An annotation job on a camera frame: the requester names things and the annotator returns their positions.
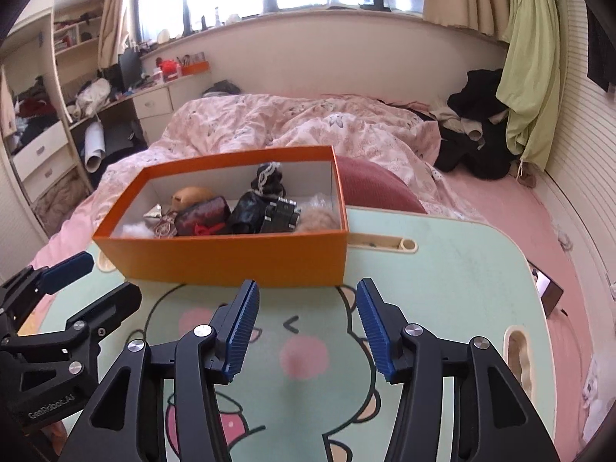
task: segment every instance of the phone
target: phone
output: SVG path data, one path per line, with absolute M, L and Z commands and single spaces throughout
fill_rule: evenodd
M 537 286 L 537 292 L 541 298 L 541 304 L 543 304 L 543 311 L 546 318 L 552 314 L 552 311 L 561 300 L 563 289 L 559 287 L 555 281 L 541 271 L 535 264 L 528 260 L 529 267 L 533 278 L 535 279 L 535 285 Z

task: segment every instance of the brown plush toy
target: brown plush toy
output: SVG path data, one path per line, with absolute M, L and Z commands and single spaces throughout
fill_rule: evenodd
M 196 186 L 189 186 L 180 189 L 171 199 L 171 211 L 181 212 L 186 208 L 193 206 L 195 203 L 201 201 L 207 201 L 216 197 L 216 195 L 207 188 L 199 188 Z

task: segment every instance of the desk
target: desk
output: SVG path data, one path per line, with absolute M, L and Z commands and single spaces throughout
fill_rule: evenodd
M 209 71 L 182 76 L 177 80 L 141 89 L 122 97 L 99 109 L 97 114 L 104 122 L 104 118 L 111 110 L 120 106 L 125 107 L 132 119 L 137 118 L 139 120 L 146 142 L 150 145 L 161 137 L 174 112 L 188 101 L 200 98 L 201 94 L 211 86 L 212 80 Z M 78 127 L 80 127 L 79 131 L 85 131 L 92 119 L 93 117 L 80 120 L 71 125 L 70 131 Z
M 347 213 L 353 232 L 404 236 L 419 246 L 410 255 L 349 248 L 349 286 L 372 277 L 383 298 L 399 305 L 410 321 L 455 341 L 483 335 L 501 353 L 505 330 L 511 325 L 526 327 L 535 367 L 535 407 L 553 433 L 556 385 L 551 345 L 540 299 L 518 247 L 478 223 L 353 207 Z M 63 329 L 66 318 L 121 281 L 117 271 L 103 274 L 95 268 L 58 294 L 41 331 Z M 142 306 L 103 341 L 101 377 L 129 339 L 144 333 L 150 344 L 177 339 L 208 321 L 220 302 L 235 295 L 230 288 L 137 284 L 144 295 Z M 286 328 L 290 321 L 298 333 Z M 264 289 L 255 327 L 242 372 L 233 384 L 218 389 L 227 440 L 244 436 L 232 447 L 233 462 L 325 462 L 327 452 L 335 462 L 345 462 L 348 450 L 355 462 L 384 460 L 401 386 L 387 385 L 375 375 L 353 290 Z M 167 382 L 167 432 L 173 433 L 173 383 Z M 453 384 L 446 379 L 438 458 L 442 462 L 450 459 L 453 407 Z M 258 426 L 266 430 L 246 436 L 246 428 Z M 326 432 L 331 434 L 324 444 Z M 174 436 L 170 438 L 167 456 L 176 461 Z

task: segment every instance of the windowsill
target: windowsill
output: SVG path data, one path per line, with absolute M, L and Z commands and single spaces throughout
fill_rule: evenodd
M 185 44 L 190 42 L 191 40 L 195 40 L 197 38 L 201 38 L 203 36 L 209 36 L 210 33 L 221 32 L 226 29 L 236 29 L 239 26 L 252 26 L 259 22 L 267 22 L 278 19 L 288 19 L 294 18 L 298 16 L 323 16 L 324 11 L 327 11 L 327 15 L 345 15 L 345 16 L 361 16 L 361 17 L 372 17 L 372 18 L 381 18 L 381 19 L 396 19 L 399 21 L 414 21 L 421 22 L 421 24 L 425 24 L 426 26 L 437 26 L 441 29 L 450 29 L 453 32 L 463 33 L 466 35 L 475 36 L 475 38 L 479 38 L 481 40 L 493 43 L 495 45 L 499 45 L 504 49 L 508 48 L 508 44 L 504 42 L 500 42 L 494 37 L 486 36 L 472 29 L 466 29 L 463 27 L 445 27 L 439 26 L 438 24 L 433 24 L 432 22 L 424 21 L 421 18 L 420 14 L 413 13 L 403 13 L 403 12 L 378 12 L 375 10 L 362 10 L 358 8 L 349 8 L 349 9 L 338 9 L 338 8 L 327 8 L 327 7 L 318 7 L 318 8 L 309 8 L 306 10 L 281 10 L 280 12 L 262 14 L 253 18 L 247 18 L 244 21 L 234 22 L 233 24 L 229 24 L 227 26 L 221 27 L 212 27 L 207 29 L 206 31 L 199 31 L 190 36 L 186 36 L 185 38 L 178 38 L 177 40 L 173 40 L 171 42 L 167 42 L 165 44 L 160 45 L 156 50 L 152 52 L 148 52 L 147 54 L 143 54 L 140 59 L 143 61 L 149 57 L 156 57 L 164 52 L 167 49 L 170 49 L 179 44 Z

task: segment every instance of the orange box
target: orange box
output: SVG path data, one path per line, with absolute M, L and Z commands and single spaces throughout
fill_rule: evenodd
M 340 229 L 314 233 L 121 238 L 122 226 L 143 221 L 156 204 L 170 204 L 185 186 L 205 186 L 224 196 L 231 210 L 250 188 L 260 164 L 279 161 L 287 198 L 300 205 L 322 193 Z M 146 167 L 118 198 L 93 236 L 127 278 L 191 285 L 341 285 L 346 262 L 344 197 L 331 146 L 298 146 L 216 154 Z
M 209 62 L 207 61 L 189 64 L 188 66 L 182 66 L 182 76 L 189 76 L 191 74 L 197 74 L 206 71 L 209 71 Z

